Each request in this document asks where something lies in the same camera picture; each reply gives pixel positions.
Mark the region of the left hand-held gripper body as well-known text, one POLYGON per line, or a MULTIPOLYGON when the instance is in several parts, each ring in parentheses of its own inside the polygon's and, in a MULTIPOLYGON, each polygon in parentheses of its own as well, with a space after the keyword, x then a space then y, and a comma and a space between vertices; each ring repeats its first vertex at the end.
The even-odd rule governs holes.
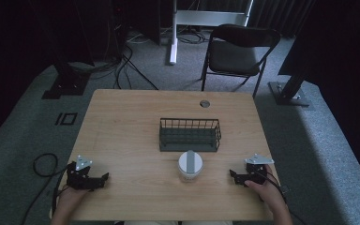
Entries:
POLYGON ((67 165, 67 185, 74 189, 95 189, 93 179, 88 176, 91 165, 91 160, 78 155, 67 165))

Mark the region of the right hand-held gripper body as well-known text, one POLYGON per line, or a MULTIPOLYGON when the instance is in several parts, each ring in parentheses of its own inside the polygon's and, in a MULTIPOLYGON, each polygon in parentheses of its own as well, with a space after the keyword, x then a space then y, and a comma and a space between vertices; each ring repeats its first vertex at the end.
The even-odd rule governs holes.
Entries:
POLYGON ((254 183, 262 185, 267 178, 266 165, 274 164, 275 161, 269 157, 265 157, 259 154, 254 154, 252 157, 244 160, 246 169, 246 181, 252 181, 254 183))

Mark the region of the person's left hand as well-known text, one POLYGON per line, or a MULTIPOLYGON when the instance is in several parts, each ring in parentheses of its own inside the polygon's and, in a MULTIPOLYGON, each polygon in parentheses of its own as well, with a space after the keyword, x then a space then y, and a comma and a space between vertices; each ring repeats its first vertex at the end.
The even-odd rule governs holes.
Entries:
POLYGON ((56 214, 70 216, 82 203, 83 198, 88 193, 85 189, 75 189, 64 186, 59 195, 56 206, 56 214))

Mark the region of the person's right hand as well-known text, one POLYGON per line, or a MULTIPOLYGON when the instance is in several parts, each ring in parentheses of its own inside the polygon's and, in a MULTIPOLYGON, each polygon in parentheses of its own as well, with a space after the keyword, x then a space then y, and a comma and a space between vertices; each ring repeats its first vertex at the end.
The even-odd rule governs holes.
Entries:
POLYGON ((272 213, 283 211, 286 208, 286 203, 284 202, 282 195, 270 182, 264 182, 260 185, 247 180, 245 184, 262 198, 272 213))

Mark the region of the white cup with grey lid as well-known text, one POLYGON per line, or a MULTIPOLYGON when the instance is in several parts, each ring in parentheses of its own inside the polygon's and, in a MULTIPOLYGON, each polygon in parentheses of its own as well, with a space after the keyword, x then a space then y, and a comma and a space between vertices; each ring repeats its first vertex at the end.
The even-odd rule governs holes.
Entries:
POLYGON ((185 182, 195 180, 203 169, 202 157, 192 150, 184 152, 177 164, 180 178, 185 182))

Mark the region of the black metal stand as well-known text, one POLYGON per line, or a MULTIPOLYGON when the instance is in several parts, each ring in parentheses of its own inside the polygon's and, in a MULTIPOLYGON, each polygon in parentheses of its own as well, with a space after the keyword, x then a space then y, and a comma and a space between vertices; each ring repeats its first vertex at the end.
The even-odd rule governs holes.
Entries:
POLYGON ((270 82, 268 86, 277 105, 300 106, 308 108, 312 103, 301 90, 304 77, 291 76, 286 82, 270 82))
POLYGON ((67 62, 54 63, 57 77, 42 99, 59 99, 61 96, 82 96, 90 73, 76 72, 67 62))

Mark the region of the black folding chair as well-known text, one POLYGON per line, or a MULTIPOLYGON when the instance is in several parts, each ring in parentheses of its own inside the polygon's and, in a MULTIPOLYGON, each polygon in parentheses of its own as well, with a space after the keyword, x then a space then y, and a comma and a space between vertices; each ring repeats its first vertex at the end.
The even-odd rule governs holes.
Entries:
POLYGON ((252 96, 255 97, 263 76, 268 55, 280 42, 274 29, 222 24, 210 34, 200 80, 205 88, 208 74, 240 77, 257 76, 252 96))

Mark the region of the white desk frame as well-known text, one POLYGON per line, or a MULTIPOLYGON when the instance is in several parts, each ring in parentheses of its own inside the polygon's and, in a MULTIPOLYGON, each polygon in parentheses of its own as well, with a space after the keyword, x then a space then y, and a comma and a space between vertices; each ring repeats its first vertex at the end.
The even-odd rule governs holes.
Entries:
POLYGON ((197 25, 197 26, 219 26, 230 23, 247 26, 250 18, 254 0, 247 0, 244 12, 220 12, 220 11, 199 11, 199 10, 179 10, 177 0, 173 0, 172 8, 172 45, 170 52, 170 64, 177 62, 178 25, 197 25))

